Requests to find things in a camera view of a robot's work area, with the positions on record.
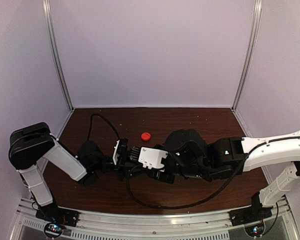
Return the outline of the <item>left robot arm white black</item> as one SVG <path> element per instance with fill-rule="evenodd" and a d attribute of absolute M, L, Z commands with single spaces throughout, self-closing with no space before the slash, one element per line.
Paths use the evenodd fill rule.
<path fill-rule="evenodd" d="M 113 156 L 106 156 L 95 142 L 88 140 L 75 155 L 51 133 L 47 123 L 39 122 L 11 133 L 8 159 L 25 181 L 43 215 L 57 222 L 62 218 L 62 211 L 38 168 L 38 161 L 52 163 L 77 184 L 88 187 L 97 181 L 98 172 L 118 171 L 124 176 L 129 170 L 140 167 L 138 161 L 129 160 L 126 153 L 119 153 L 121 143 L 123 140 L 118 140 Z"/>

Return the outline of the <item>red earbud charging case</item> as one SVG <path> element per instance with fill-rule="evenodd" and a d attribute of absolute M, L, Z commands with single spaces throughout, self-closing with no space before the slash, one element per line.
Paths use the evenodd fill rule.
<path fill-rule="evenodd" d="M 140 137 L 142 141 L 148 142 L 151 140 L 152 135 L 149 132 L 143 132 Z"/>

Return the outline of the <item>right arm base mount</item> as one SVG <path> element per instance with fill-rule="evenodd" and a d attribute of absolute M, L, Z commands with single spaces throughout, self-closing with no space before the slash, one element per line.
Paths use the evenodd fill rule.
<path fill-rule="evenodd" d="M 244 225 L 245 233 L 252 238 L 265 235 L 266 225 L 264 219 L 270 218 L 273 207 L 264 207 L 260 200 L 260 192 L 251 197 L 251 206 L 231 210 L 228 212 L 232 226 Z"/>

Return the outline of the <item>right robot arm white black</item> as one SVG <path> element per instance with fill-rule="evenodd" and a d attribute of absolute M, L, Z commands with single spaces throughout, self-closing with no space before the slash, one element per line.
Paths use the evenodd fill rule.
<path fill-rule="evenodd" d="M 151 170 L 153 178 L 173 183 L 175 176 L 200 178 L 207 182 L 227 179 L 268 165 L 288 166 L 256 194 L 246 210 L 249 220 L 258 220 L 300 182 L 300 130 L 264 138 L 231 137 L 207 144 L 194 129 L 172 132 L 163 146 L 142 147 L 138 161 Z"/>

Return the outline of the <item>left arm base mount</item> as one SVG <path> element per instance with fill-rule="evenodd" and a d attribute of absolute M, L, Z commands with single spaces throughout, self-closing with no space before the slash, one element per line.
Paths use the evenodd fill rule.
<path fill-rule="evenodd" d="M 31 206 L 36 210 L 35 217 L 47 222 L 43 227 L 43 233 L 49 240 L 59 238 L 67 227 L 77 226 L 79 217 L 77 210 L 59 207 L 54 196 L 52 196 L 52 203 L 45 206 L 39 205 L 34 196 L 32 198 L 34 202 Z"/>

